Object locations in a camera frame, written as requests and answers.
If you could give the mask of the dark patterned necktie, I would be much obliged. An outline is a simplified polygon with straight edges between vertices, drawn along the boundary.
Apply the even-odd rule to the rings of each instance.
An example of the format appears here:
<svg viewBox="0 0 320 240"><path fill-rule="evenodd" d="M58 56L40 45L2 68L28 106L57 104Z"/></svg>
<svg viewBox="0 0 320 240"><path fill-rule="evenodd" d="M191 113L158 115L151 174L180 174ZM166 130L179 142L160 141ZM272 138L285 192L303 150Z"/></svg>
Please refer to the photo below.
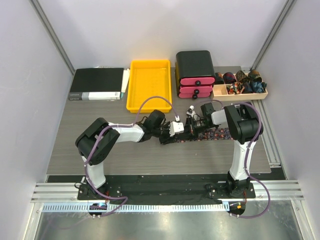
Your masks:
<svg viewBox="0 0 320 240"><path fill-rule="evenodd" d="M198 136L188 137L184 139L175 139L174 143L186 143L186 142L200 142L200 141L218 141L218 140L233 140L230 131L227 127L224 128L212 128L206 131L200 132Z"/></svg>

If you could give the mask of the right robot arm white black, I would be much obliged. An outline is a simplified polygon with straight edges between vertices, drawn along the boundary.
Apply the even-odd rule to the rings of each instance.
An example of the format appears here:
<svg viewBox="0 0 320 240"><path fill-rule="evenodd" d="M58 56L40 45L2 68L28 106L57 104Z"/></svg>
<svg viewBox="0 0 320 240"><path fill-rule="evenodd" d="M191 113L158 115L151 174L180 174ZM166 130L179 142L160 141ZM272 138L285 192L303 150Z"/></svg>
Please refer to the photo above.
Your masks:
<svg viewBox="0 0 320 240"><path fill-rule="evenodd" d="M214 110L211 103L201 106L202 116L196 117L195 107L191 105L186 112L189 132L197 134L200 129L207 130L227 124L234 142L233 159L227 173L223 190L230 198L240 198L249 190L251 183L250 163L253 149L263 133L260 114L248 102L228 105Z"/></svg>

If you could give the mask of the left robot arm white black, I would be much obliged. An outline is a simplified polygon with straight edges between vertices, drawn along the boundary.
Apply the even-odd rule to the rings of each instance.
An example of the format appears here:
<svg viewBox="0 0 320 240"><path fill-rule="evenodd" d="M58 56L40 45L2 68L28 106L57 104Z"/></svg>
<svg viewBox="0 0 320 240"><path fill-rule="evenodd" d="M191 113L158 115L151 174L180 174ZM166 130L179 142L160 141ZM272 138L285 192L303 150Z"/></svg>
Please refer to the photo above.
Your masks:
<svg viewBox="0 0 320 240"><path fill-rule="evenodd" d="M124 142L143 143L157 138L161 145L175 143L188 136L188 124L193 118L188 116L184 122L176 116L167 121L160 110L153 110L149 116L131 124L116 124L97 118L75 141L75 146L84 162L85 187L82 194L92 199L102 199L108 192L104 174L104 160L115 144Z"/></svg>

